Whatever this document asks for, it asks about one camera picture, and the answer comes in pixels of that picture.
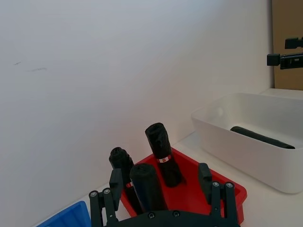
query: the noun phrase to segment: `cardboard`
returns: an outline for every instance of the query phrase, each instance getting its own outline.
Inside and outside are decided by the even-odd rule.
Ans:
[[[285,49],[285,39],[303,37],[303,0],[272,0],[274,53],[303,52]],[[303,68],[281,70],[275,66],[275,88],[303,90]]]

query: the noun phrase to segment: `black cylindrical object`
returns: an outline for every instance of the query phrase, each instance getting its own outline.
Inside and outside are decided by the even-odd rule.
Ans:
[[[113,169],[121,169],[125,194],[134,211],[142,214],[139,200],[129,177],[130,170],[134,166],[132,158],[124,149],[117,147],[110,152],[109,162]]]
[[[269,143],[271,145],[274,145],[274,146],[277,146],[277,147],[280,147],[280,148],[295,149],[294,146],[283,143],[279,140],[272,139],[270,137],[263,136],[261,134],[257,134],[253,131],[247,130],[247,129],[239,127],[239,126],[232,127],[231,131],[234,131],[234,132],[239,133],[239,134],[244,135],[244,136],[251,137],[251,138],[256,139],[256,140],[260,140],[260,141],[265,142],[265,143]]]
[[[177,186],[182,181],[182,174],[173,157],[169,137],[164,125],[155,123],[145,130],[145,134],[157,159],[165,184],[168,187]]]
[[[167,210],[155,167],[146,163],[132,167],[130,178],[144,212]]]

